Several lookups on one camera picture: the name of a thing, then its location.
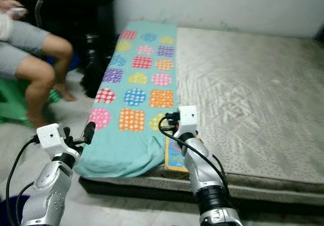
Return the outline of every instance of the polka dot pattern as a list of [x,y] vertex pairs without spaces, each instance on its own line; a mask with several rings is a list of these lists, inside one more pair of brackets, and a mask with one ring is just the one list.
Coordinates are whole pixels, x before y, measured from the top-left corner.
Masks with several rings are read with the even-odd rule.
[[122,79],[123,70],[115,68],[107,68],[103,77],[104,82],[119,83]]
[[172,45],[175,42],[175,39],[170,36],[165,36],[160,39],[160,42],[163,44],[170,44]]
[[145,113],[140,110],[124,108],[119,115],[119,129],[122,131],[144,131]]
[[90,113],[89,122],[93,121],[96,123],[95,130],[100,130],[109,124],[110,119],[111,115],[108,110],[104,108],[94,108]]
[[172,90],[156,90],[153,89],[150,95],[150,107],[173,107],[173,91]]
[[102,88],[98,91],[95,99],[95,103],[104,102],[111,103],[115,100],[115,93],[112,92],[109,88]]
[[149,69],[152,67],[152,57],[135,56],[132,67]]
[[138,106],[143,103],[145,99],[146,94],[143,90],[138,88],[130,89],[124,94],[124,101],[129,106]]
[[155,65],[160,70],[171,70],[173,68],[173,62],[169,59],[158,60]]
[[154,33],[147,32],[142,34],[141,39],[147,42],[153,42],[156,40],[156,35]]
[[171,83],[171,76],[164,73],[157,73],[152,76],[152,82],[158,86],[167,86]]
[[140,73],[140,72],[137,72],[137,73],[134,73],[132,74],[129,78],[128,78],[128,81],[130,83],[139,83],[139,84],[146,84],[147,83],[147,76]]
[[[153,131],[159,131],[158,129],[158,124],[160,122],[160,120],[164,117],[164,114],[162,112],[158,113],[156,116],[154,116],[152,119],[150,119],[150,128]],[[166,125],[166,121],[164,120],[162,122],[162,126]]]
[[114,56],[111,61],[110,61],[110,65],[119,65],[119,66],[123,66],[126,64],[126,59],[123,58],[121,55],[116,55]]
[[123,32],[121,32],[119,38],[133,40],[136,37],[136,35],[137,35],[136,31],[124,30]]
[[118,41],[118,43],[116,45],[116,50],[126,51],[126,50],[130,50],[131,47],[132,47],[131,42],[126,41],[126,40],[121,40],[121,41]]
[[153,52],[154,52],[154,48],[152,48],[148,45],[142,45],[142,46],[138,47],[138,49],[137,49],[137,53],[139,53],[139,54],[150,55],[150,54],[153,54]]
[[157,50],[157,55],[159,56],[166,56],[166,57],[172,57],[174,56],[174,47],[172,46],[159,46]]

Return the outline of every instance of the bare foot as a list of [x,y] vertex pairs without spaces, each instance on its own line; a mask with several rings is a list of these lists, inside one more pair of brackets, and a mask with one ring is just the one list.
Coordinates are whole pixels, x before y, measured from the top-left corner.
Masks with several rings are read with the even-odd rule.
[[26,116],[27,116],[28,120],[36,128],[49,125],[49,123],[46,121],[46,119],[43,117],[43,115],[35,115],[35,114],[31,114],[30,112],[27,112]]
[[54,84],[54,89],[59,92],[65,101],[76,101],[77,98],[69,93],[65,84]]

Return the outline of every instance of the gray shorts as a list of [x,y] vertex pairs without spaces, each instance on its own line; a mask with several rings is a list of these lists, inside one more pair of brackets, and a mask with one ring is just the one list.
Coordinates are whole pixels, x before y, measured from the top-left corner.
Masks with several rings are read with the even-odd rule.
[[28,55],[40,56],[49,33],[21,21],[13,21],[13,31],[7,42],[0,41],[0,77],[15,78],[16,70]]

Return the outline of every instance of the white wall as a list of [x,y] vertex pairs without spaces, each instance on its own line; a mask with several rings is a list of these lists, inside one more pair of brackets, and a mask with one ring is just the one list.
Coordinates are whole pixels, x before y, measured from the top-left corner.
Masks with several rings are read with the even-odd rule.
[[116,0],[116,27],[129,20],[179,26],[314,36],[324,24],[324,0]]

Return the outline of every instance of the black base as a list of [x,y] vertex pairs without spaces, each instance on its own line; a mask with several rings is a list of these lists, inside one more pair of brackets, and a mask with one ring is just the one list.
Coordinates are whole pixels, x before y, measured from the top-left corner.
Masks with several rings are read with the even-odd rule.
[[[196,198],[190,192],[163,190],[134,185],[119,185],[108,182],[92,181],[82,177],[79,178],[79,183],[91,194],[197,203]],[[231,201],[234,208],[236,208],[240,214],[244,214],[244,212],[264,212],[322,216],[324,212],[323,206],[243,200],[236,198],[232,198]]]

